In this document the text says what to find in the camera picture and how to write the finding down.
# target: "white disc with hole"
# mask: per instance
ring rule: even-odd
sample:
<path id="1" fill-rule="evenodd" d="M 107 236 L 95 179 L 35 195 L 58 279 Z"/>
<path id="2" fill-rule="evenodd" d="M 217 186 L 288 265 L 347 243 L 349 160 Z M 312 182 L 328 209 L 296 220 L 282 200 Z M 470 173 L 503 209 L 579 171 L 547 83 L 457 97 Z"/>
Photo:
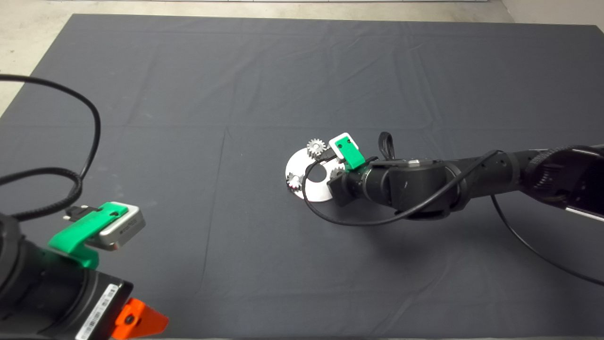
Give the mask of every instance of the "white disc with hole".
<path id="1" fill-rule="evenodd" d="M 292 157 L 290 157 L 288 164 L 285 167 L 285 177 L 287 178 L 290 173 L 299 176 L 300 178 L 304 177 L 306 168 L 314 162 L 315 160 L 308 156 L 308 151 L 306 148 L 297 151 L 292 155 Z M 327 187 L 329 175 L 334 169 L 344 169 L 344 166 L 338 162 L 338 159 L 332 159 L 329 162 L 320 163 L 319 165 L 315 166 L 315 169 L 320 166 L 323 166 L 326 174 L 322 181 L 315 182 L 306 179 L 306 197 L 311 202 L 325 202 L 331 200 L 332 193 L 329 192 L 329 188 Z M 304 198 L 301 189 L 293 191 L 293 193 L 302 199 Z"/>

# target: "label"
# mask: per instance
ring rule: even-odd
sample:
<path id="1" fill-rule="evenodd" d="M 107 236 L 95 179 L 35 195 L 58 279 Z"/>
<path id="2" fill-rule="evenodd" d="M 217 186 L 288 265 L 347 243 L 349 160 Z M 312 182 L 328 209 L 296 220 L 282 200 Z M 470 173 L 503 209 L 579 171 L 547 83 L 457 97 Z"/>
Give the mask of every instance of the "label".
<path id="1" fill-rule="evenodd" d="M 101 295 L 101 298 L 98 299 L 97 304 L 92 309 L 92 312 L 86 318 L 86 322 L 80 328 L 80 331 L 77 332 L 75 336 L 75 340 L 88 340 L 90 334 L 94 330 L 94 327 L 97 325 L 98 320 L 101 319 L 101 316 L 105 313 L 107 306 L 113 300 L 113 297 L 117 293 L 119 287 L 115 284 L 110 284 L 105 289 L 105 292 Z"/>

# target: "cable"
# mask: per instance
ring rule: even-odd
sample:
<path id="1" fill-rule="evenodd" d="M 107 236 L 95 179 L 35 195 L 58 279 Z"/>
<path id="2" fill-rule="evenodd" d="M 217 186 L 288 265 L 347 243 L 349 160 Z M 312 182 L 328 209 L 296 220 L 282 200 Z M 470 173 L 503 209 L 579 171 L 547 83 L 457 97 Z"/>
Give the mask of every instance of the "cable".
<path id="1" fill-rule="evenodd" d="M 94 135 L 92 136 L 92 145 L 90 147 L 90 151 L 88 152 L 88 156 L 87 156 L 86 160 L 84 161 L 84 165 L 82 166 L 82 170 L 80 171 L 80 174 L 79 174 L 80 184 L 78 185 L 77 183 L 74 182 L 74 186 L 71 188 L 68 196 L 64 200 L 61 200 L 59 202 L 53 203 L 51 205 L 48 205 L 48 206 L 45 206 L 42 208 L 37 208 L 37 209 L 30 210 L 30 211 L 18 212 L 16 214 L 13 214 L 12 216 L 17 218 L 19 221 L 25 221 L 25 220 L 30 220 L 32 218 L 42 217 L 42 216 L 57 212 L 57 211 L 61 210 L 61 209 L 58 209 L 58 210 L 56 209 L 57 204 L 58 204 L 58 206 L 63 206 L 64 204 L 61 204 L 61 203 L 69 201 L 73 197 L 76 197 L 75 198 L 75 200 L 76 200 L 82 193 L 82 183 L 81 182 L 84 179 L 84 177 L 86 177 L 86 174 L 88 173 L 88 170 L 90 169 L 90 165 L 92 164 L 92 161 L 94 160 L 94 157 L 97 154 L 98 144 L 99 144 L 100 138 L 101 138 L 101 118 L 98 113 L 98 110 L 94 106 L 94 104 L 88 98 L 86 98 L 84 95 L 82 95 L 64 85 L 52 82 L 50 80 L 36 78 L 36 77 L 30 77 L 30 76 L 19 76 L 19 75 L 15 75 L 15 74 L 0 74 L 0 81 L 33 83 L 33 84 L 38 84 L 38 85 L 54 88 L 55 90 L 69 94 L 70 96 L 81 101 L 82 103 L 84 103 L 84 105 L 86 105 L 90 109 L 90 111 L 92 113 L 92 118 L 94 119 Z M 37 171 L 41 171 L 43 169 L 59 169 L 59 168 L 33 169 L 33 170 L 29 170 L 29 171 L 18 172 L 16 174 L 7 175 L 2 178 L 10 178 L 11 176 L 14 176 L 14 175 L 19 175 L 19 174 L 29 173 L 29 172 L 37 172 Z M 64 177 L 68 177 L 67 175 L 64 175 L 65 173 L 63 173 L 63 174 L 53 173 L 53 174 L 63 175 Z"/>
<path id="2" fill-rule="evenodd" d="M 397 215 L 395 215 L 393 217 L 390 217 L 390 218 L 385 218 L 383 220 L 363 221 L 363 222 L 341 221 L 341 220 L 336 220 L 336 219 L 334 219 L 334 218 L 332 218 L 330 216 L 327 216 L 324 213 L 320 212 L 317 208 L 315 208 L 312 205 L 312 203 L 310 203 L 310 201 L 308 200 L 308 197 L 306 196 L 306 178 L 308 178 L 308 175 L 313 170 L 313 168 L 317 164 L 319 164 L 319 162 L 320 162 L 319 160 L 315 161 L 314 163 L 312 163 L 311 165 L 309 165 L 306 168 L 306 173 L 304 174 L 304 177 L 303 177 L 304 180 L 302 181 L 302 196 L 304 197 L 304 202 L 306 203 L 306 205 L 308 206 L 308 208 L 313 213 L 315 213 L 315 215 L 317 215 L 320 218 L 322 218 L 323 220 L 326 220 L 326 221 L 331 222 L 333 224 L 340 224 L 342 226 L 355 226 L 355 227 L 380 226 L 380 225 L 383 225 L 383 224 L 388 224 L 388 223 L 392 223 L 392 222 L 396 222 L 396 221 L 402 220 L 402 219 L 404 219 L 406 217 L 409 217 L 410 215 L 415 214 L 416 212 L 422 210 L 427 205 L 430 205 L 432 202 L 438 200 L 442 195 L 444 195 L 451 188 L 453 188 L 454 186 L 458 185 L 467 176 L 469 176 L 472 173 L 472 171 L 474 171 L 474 169 L 476 169 L 477 167 L 479 167 L 482 163 L 484 163 L 486 160 L 490 159 L 491 157 L 495 156 L 499 152 L 502 152 L 502 151 L 493 150 L 493 151 L 487 152 L 482 157 L 476 159 L 464 171 L 462 171 L 461 173 L 459 173 L 458 176 L 456 176 L 455 178 L 453 178 L 450 182 L 448 182 L 447 184 L 445 184 L 442 188 L 440 188 L 439 190 L 437 190 L 435 193 L 433 193 L 430 197 L 428 197 L 423 202 L 419 203 L 418 205 L 414 206 L 413 208 L 411 208 L 411 209 L 409 209 L 407 211 L 403 211 L 400 214 L 397 214 Z"/>
<path id="3" fill-rule="evenodd" d="M 585 274 L 581 274 L 579 272 L 575 272 L 574 270 L 565 267 L 557 262 L 554 262 L 553 260 L 550 260 L 549 258 L 545 257 L 543 254 L 539 253 L 535 248 L 533 248 L 533 246 L 531 246 L 528 242 L 526 242 L 521 236 L 520 234 L 518 234 L 516 232 L 516 230 L 514 230 L 514 228 L 512 228 L 512 226 L 510 225 L 510 223 L 507 221 L 506 216 L 503 214 L 503 211 L 501 210 L 501 207 L 499 206 L 499 203 L 497 202 L 497 198 L 495 198 L 495 195 L 491 195 L 491 200 L 493 201 L 493 205 L 495 206 L 495 210 L 497 210 L 497 214 L 499 214 L 499 217 L 501 218 L 501 221 L 503 222 L 503 224 L 508 228 L 508 230 L 512 233 L 512 235 L 514 235 L 518 241 L 520 241 L 522 244 L 524 244 L 524 246 L 526 246 L 526 248 L 528 248 L 530 251 L 532 251 L 535 255 L 537 255 L 538 257 L 540 257 L 542 260 L 544 260 L 545 262 L 551 264 L 552 266 L 563 270 L 564 272 L 576 277 L 576 278 L 580 278 L 582 280 L 585 280 L 587 282 L 591 282 L 593 284 L 597 284 L 598 286 L 603 286 L 604 287 L 604 281 L 598 280 L 597 278 L 593 278 L 589 275 L 585 275 Z"/>
<path id="4" fill-rule="evenodd" d="M 52 82 L 50 80 L 31 77 L 31 76 L 19 76 L 16 74 L 0 74 L 0 82 L 22 82 L 22 83 L 33 83 L 38 84 L 50 88 L 54 88 L 55 90 L 61 91 L 63 93 L 69 94 L 70 96 L 76 98 L 86 105 L 91 113 L 92 118 L 94 119 L 94 135 L 92 136 L 92 146 L 90 147 L 90 151 L 88 152 L 88 157 L 84 162 L 84 166 L 80 171 L 80 177 L 84 179 L 86 174 L 88 173 L 88 169 L 90 169 L 90 165 L 94 160 L 94 156 L 97 154 L 98 143 L 101 139 L 101 117 L 98 113 L 96 106 L 84 95 L 64 86 L 59 83 Z"/>
<path id="5" fill-rule="evenodd" d="M 34 218 L 43 217 L 46 215 L 54 214 L 55 212 L 61 211 L 72 205 L 80 195 L 82 194 L 82 176 L 75 172 L 65 168 L 37 168 L 21 172 L 15 172 L 14 174 L 0 177 L 0 186 L 7 183 L 11 183 L 23 178 L 38 176 L 38 175 L 57 175 L 70 179 L 74 182 L 73 189 L 69 192 L 69 195 L 64 199 L 57 201 L 53 204 L 49 204 L 42 208 L 32 209 L 29 211 L 18 212 L 11 216 L 19 221 L 32 220 Z"/>
<path id="6" fill-rule="evenodd" d="M 396 158 L 394 156 L 394 142 L 390 132 L 381 132 L 377 140 L 377 147 L 384 156 L 384 159 L 394 160 Z"/>

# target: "table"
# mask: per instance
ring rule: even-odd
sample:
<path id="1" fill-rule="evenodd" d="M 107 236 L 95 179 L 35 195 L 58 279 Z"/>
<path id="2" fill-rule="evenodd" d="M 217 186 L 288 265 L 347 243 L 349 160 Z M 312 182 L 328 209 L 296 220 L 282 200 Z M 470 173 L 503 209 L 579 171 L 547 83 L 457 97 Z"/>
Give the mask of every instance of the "table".
<path id="1" fill-rule="evenodd" d="M 603 55 L 593 26 L 74 15 L 33 75 L 101 112 L 79 202 L 142 208 L 147 227 L 100 270 L 171 318 L 163 337 L 603 336 L 604 290 L 525 250 L 488 199 L 363 229 L 319 220 L 283 181 L 309 139 L 342 132 L 365 155 L 387 130 L 399 157 L 439 159 L 602 143 Z M 80 167 L 91 118 L 62 96 L 23 87 L 0 119 L 0 173 Z M 0 206 L 68 186 L 16 183 Z M 547 256 L 604 277 L 601 224 L 501 202 Z M 22 225 L 39 244 L 62 227 Z"/>

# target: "gear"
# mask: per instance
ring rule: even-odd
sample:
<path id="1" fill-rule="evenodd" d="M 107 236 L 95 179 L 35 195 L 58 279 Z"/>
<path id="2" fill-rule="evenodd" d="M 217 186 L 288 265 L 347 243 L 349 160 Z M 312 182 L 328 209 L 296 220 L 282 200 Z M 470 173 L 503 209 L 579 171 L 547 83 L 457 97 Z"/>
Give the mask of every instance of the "gear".
<path id="1" fill-rule="evenodd" d="M 344 173 L 344 169 L 342 168 L 335 168 L 334 170 L 332 170 L 332 173 L 329 174 L 329 179 L 333 180 L 334 178 L 336 178 L 336 176 L 340 175 Z"/>
<path id="2" fill-rule="evenodd" d="M 306 150 L 308 151 L 308 156 L 316 159 L 319 157 L 325 150 L 327 150 L 327 146 L 320 139 L 311 139 L 308 144 L 306 144 Z"/>
<path id="3" fill-rule="evenodd" d="M 293 191 L 300 190 L 302 188 L 302 177 L 303 176 L 294 175 L 290 172 L 286 178 L 289 189 L 292 189 Z"/>

